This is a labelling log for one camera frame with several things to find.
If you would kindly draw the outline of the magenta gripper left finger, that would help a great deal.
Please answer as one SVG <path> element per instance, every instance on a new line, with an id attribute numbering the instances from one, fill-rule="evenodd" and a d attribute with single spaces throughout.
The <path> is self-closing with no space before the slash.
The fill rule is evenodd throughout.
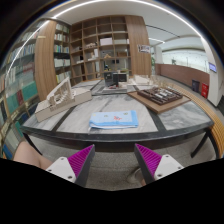
<path id="1" fill-rule="evenodd" d="M 90 145 L 68 158 L 58 158 L 47 168 L 47 171 L 78 186 L 84 187 L 94 156 L 95 145 Z"/>

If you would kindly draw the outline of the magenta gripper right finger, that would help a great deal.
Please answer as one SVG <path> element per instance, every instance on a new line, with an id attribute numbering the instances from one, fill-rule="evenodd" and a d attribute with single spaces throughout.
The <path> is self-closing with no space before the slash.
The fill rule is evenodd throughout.
<path id="1" fill-rule="evenodd" d="M 140 144 L 135 145 L 134 153 L 147 184 L 183 169 L 183 166 L 169 154 L 160 155 Z"/>

